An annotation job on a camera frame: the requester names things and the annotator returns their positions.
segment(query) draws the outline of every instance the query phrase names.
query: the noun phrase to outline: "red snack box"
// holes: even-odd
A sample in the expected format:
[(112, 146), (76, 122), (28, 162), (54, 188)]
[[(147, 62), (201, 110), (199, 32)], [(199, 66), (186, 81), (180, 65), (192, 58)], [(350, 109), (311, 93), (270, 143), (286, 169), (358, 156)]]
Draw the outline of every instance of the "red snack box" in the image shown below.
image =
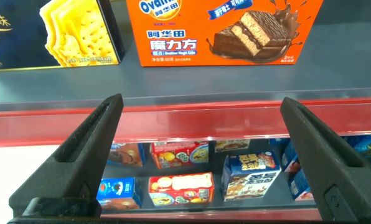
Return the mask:
[(155, 142), (150, 151), (158, 169), (209, 162), (207, 141)]
[(213, 200), (215, 187), (211, 172), (150, 177), (148, 192), (155, 206), (205, 203)]

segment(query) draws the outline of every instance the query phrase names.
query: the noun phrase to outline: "shelf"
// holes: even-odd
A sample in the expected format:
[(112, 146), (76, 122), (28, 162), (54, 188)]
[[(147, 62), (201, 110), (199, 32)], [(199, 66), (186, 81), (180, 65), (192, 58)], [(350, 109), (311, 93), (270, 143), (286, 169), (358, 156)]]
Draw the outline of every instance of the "shelf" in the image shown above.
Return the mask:
[[(312, 209), (315, 208), (315, 203), (313, 200), (295, 202), (292, 199), (291, 191), (288, 186), (289, 174), (281, 172), (280, 175), (273, 182), (271, 187), (268, 189), (266, 195), (262, 198), (254, 198), (251, 200), (237, 200), (232, 202), (223, 202), (221, 178), (222, 169), (224, 164), (224, 159), (227, 154), (246, 154), (249, 152), (259, 152), (259, 151), (274, 151), (276, 153), (277, 159), (279, 160), (279, 146), (268, 145), (267, 140), (256, 140), (252, 141), (249, 149), (237, 150), (230, 152), (214, 153), (214, 146), (210, 144), (210, 155), (209, 163), (197, 164), (193, 166), (176, 167), (170, 169), (157, 169), (153, 159), (148, 155), (147, 163), (144, 167), (125, 167), (125, 166), (115, 166), (107, 165), (103, 178), (115, 178), (115, 177), (135, 177), (143, 191), (143, 202), (141, 209), (138, 210), (123, 210), (119, 212), (104, 212), (104, 215), (117, 215), (125, 216), (125, 214), (132, 214), (137, 217), (142, 217), (145, 213), (153, 213), (155, 216), (157, 214), (165, 215), (172, 212), (229, 212), (232, 210), (242, 211), (242, 210), (281, 210), (281, 209)], [(214, 174), (214, 184), (215, 184), (215, 195), (212, 203), (201, 203), (193, 204), (189, 206), (176, 205), (176, 206), (163, 206), (155, 207), (152, 200), (148, 195), (148, 180), (151, 176), (161, 176), (161, 175), (177, 175), (177, 174), (192, 174), (199, 172), (212, 172)]]
[(112, 5), (119, 66), (0, 72), (0, 146), (60, 144), (116, 93), (123, 142), (287, 136), (285, 96), (339, 134), (371, 133), (371, 1), (325, 1), (296, 65), (169, 68), (140, 67), (125, 3)]

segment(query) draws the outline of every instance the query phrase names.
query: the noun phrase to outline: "gray shelf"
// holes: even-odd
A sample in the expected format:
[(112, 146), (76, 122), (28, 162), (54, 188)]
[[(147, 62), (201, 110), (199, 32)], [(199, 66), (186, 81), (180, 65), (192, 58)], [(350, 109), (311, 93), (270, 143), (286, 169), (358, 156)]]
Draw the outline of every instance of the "gray shelf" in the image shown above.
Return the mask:
[(371, 1), (325, 0), (296, 65), (169, 68), (140, 66), (126, 4), (112, 5), (119, 66), (0, 72), (0, 111), (96, 106), (115, 93), (126, 106), (371, 97)]
[[(273, 185), (268, 189), (266, 195), (262, 198), (249, 200), (237, 200), (232, 202), (223, 202), (222, 169), (224, 159), (227, 154), (246, 154), (253, 151), (274, 151), (279, 158), (280, 147), (268, 145), (267, 140), (253, 140), (249, 149), (214, 153), (213, 143), (210, 144), (209, 163), (197, 164), (194, 166), (176, 167), (170, 169), (157, 169), (151, 156), (148, 155), (144, 167), (126, 167), (107, 165), (103, 178), (116, 177), (135, 177), (143, 190), (143, 203), (141, 209), (123, 210), (120, 213), (165, 213), (165, 212), (205, 212), (214, 210), (256, 210), (256, 209), (282, 209), (282, 208), (314, 208), (316, 204), (313, 200), (295, 202), (292, 199), (291, 191), (288, 186), (289, 174), (280, 173)], [(155, 207), (148, 195), (148, 180), (152, 176), (193, 174), (200, 172), (213, 172), (215, 195), (212, 203), (193, 204), (193, 205), (175, 205), (166, 207)]]

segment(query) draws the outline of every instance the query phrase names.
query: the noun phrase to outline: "ovaltine logo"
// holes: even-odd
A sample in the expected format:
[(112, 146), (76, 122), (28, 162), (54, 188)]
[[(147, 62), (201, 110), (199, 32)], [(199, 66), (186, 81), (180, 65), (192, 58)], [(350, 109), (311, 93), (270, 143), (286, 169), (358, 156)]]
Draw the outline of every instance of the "ovaltine logo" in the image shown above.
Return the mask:
[(140, 1), (140, 9), (153, 18), (161, 21), (173, 19), (180, 11), (183, 0), (150, 0)]

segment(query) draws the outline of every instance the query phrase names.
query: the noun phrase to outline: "chocolate splash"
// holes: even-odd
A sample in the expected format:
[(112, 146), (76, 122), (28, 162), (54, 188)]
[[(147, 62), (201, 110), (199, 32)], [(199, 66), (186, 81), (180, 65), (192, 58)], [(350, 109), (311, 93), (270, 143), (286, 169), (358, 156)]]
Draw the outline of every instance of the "chocolate splash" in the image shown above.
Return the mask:
[[(239, 55), (229, 55), (229, 54), (223, 54), (220, 52), (215, 52), (212, 43), (207, 39), (206, 41), (209, 43), (210, 51), (219, 57), (223, 58), (229, 58), (229, 59), (243, 59), (247, 61), (251, 61), (253, 63), (270, 63), (274, 62), (275, 60), (278, 60), (280, 58), (283, 58), (289, 48), (292, 45), (302, 45), (302, 42), (298, 42), (295, 44), (292, 44), (292, 40), (297, 38), (299, 36), (299, 32), (297, 32), (297, 29), (301, 25), (297, 19), (298, 19), (298, 12), (291, 13), (291, 4), (288, 4), (287, 0), (283, 0), (286, 3), (286, 9), (280, 10), (277, 8), (276, 12), (273, 14), (274, 18), (277, 20), (277, 22), (284, 28), (284, 30), (288, 33), (288, 36), (290, 37), (291, 41), (289, 41), (276, 55), (272, 57), (239, 57)], [(308, 1), (304, 1), (300, 6), (303, 6)], [(270, 0), (270, 3), (274, 4), (277, 7), (276, 0)]]

